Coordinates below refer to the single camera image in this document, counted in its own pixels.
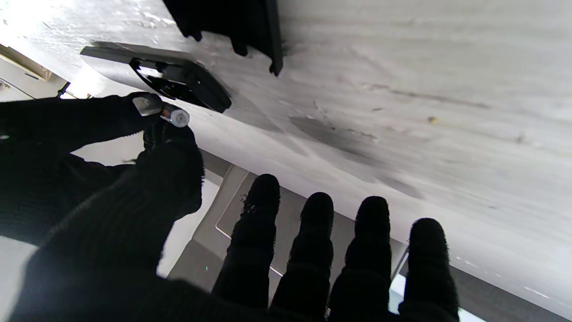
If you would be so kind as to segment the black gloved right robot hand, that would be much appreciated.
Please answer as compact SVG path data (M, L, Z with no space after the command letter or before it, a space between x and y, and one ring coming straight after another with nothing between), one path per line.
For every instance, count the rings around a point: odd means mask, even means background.
M160 122L156 94L2 102L0 106L1 235L39 245L78 204L112 185L130 164L102 165L74 151L128 137Z

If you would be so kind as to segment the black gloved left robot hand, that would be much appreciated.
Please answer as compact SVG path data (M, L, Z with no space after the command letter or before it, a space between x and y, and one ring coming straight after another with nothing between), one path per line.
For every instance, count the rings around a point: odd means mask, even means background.
M174 222L202 193L203 158L189 127L153 127L148 155L55 226L26 266L11 322L457 322L459 297L441 224L413 223L409 277L398 314L388 310L390 212L369 196L355 220L345 267L330 284L333 201L307 198L286 272L268 300L280 192L252 183L211 292L159 277Z

